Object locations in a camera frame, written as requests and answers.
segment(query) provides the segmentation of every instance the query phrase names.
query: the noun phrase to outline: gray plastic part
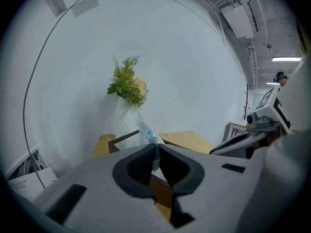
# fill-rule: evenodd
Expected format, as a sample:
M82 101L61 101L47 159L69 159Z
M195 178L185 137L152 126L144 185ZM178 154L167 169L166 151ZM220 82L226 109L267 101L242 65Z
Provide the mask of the gray plastic part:
M211 150L211 154L222 155L222 156L230 156L237 158L246 158L246 149L254 146L255 143L264 139L267 136L265 132L249 132L239 134L223 143L215 147Z
M266 116L262 116L260 118L257 117L256 112L253 112L247 116L247 129L251 130L259 130L262 128L266 128L271 124L271 119Z
M192 194L176 198L181 210L194 218L180 228L164 219L152 199L133 198L114 182L115 163L145 146L81 164L48 187L34 204L46 212L72 184L80 184L86 192L64 223L76 232L260 232L282 215L303 188L310 166L310 135L308 131L281 137L271 147L256 150L250 160L166 145L197 161L205 173ZM223 164L245 170L236 172ZM33 217L45 227L43 213L36 211Z
M139 199L126 194L115 183L112 170L128 155L144 148L139 146L86 161L73 172L48 187L34 201L43 212L61 197L73 184L86 191L65 220L63 226L76 232L129 232L158 233L173 226L156 208L153 199Z
M49 217L47 217L42 211L40 211L36 206L31 204L27 199L23 198L18 194L13 194L18 204L22 210L27 213L27 215L34 219L39 227L44 229L47 233L72 233L72 230L66 229L62 225L56 223Z
M276 128L281 125L280 122L271 122L271 124L265 128L262 129L247 129L247 131L256 131L256 132L272 132L273 130L276 130Z
M71 12L73 17L78 17L79 15L96 7L98 7L98 0L82 0L72 7Z

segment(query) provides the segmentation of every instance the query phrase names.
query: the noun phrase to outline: black slot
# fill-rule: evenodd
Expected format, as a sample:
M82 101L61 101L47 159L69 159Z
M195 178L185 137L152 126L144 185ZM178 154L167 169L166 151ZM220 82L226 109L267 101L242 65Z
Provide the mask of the black slot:
M159 151L161 171L173 190L170 223L175 228L179 228L195 220L195 218L181 210L178 196L191 194L197 189L204 178L204 169L195 160L163 144L159 144Z
M115 164L113 179L128 195L156 200L156 194L149 187L155 150L155 144L149 144Z
M229 169L229 170L232 170L232 171L239 172L239 173L243 173L245 170L245 168L243 166L237 166L237 165L232 165L232 164L228 164L228 163L222 165L222 167Z
M74 206L85 193L86 187L73 184L46 212L46 215L59 224L63 224Z
M212 150L209 152L209 154L212 154L212 153L214 153L214 152L217 151L217 150L224 149L224 148L229 147L229 146L231 146L231 145L233 145L233 144L236 144L236 143L238 143L238 142L241 142L241 141L243 141L243 140L249 138L250 136L251 136L250 133L239 134L239 135L237 135L237 136L231 138L230 140L228 140L228 141L227 141L226 143L224 143L223 145L220 145L219 147L212 149Z
M250 147L246 148L246 149L245 149L246 158L247 158L247 159L252 158L254 152L255 152L254 146L250 146Z

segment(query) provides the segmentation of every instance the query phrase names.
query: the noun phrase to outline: yellow flower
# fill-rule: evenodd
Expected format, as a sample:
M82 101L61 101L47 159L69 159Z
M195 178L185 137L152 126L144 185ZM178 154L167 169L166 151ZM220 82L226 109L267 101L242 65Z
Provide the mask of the yellow flower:
M127 74L125 77L126 77L128 80L131 80L131 79L133 78L133 75L132 75L132 74Z
M114 70L114 75L113 75L113 77L119 77L119 75L120 76L122 76L123 74L124 74L124 71L123 70L120 70L120 72L118 71L118 70Z
M146 83L140 77L136 77L134 84L135 84L136 87L139 88L140 95L142 97L145 97L146 93L147 93L147 85L146 85Z

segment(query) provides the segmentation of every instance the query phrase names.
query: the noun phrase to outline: green leaves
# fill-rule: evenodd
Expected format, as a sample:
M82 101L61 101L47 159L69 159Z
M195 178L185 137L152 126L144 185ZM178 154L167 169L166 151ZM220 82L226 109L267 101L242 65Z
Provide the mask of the green leaves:
M110 87L107 88L107 91L108 91L107 94L113 94L113 93L115 93L115 92L118 91L118 88L117 88L117 86L116 86L115 83L112 83L112 84L110 84L109 86L110 86Z
M113 83L107 88L107 94L117 93L117 96L124 98L129 106L141 106L147 100L148 91L146 91L146 85L143 88L141 87L142 81L138 83L135 80L134 67L138 63L139 55L127 57L122 61L122 66L119 66L115 57L112 58L115 70Z

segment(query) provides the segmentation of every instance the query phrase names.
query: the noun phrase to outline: white wall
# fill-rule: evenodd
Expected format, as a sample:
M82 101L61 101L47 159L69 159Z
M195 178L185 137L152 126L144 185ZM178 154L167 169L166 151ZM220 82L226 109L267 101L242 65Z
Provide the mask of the white wall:
M271 90L273 86L269 88L257 88L257 89L250 89L249 90L249 99L248 99L248 106L250 108L249 112L253 111L255 108L253 107L253 96L254 94L261 94L265 95L269 90Z
M56 22L44 0L28 1L1 48L1 160L7 172L27 154L22 98L45 37ZM67 13L52 33L29 96L27 135L61 172L91 157L113 133L116 98L111 56L140 54L137 75L150 89L141 114L157 133L193 130L220 143L225 124L240 118L245 76L196 0L99 0L77 18Z

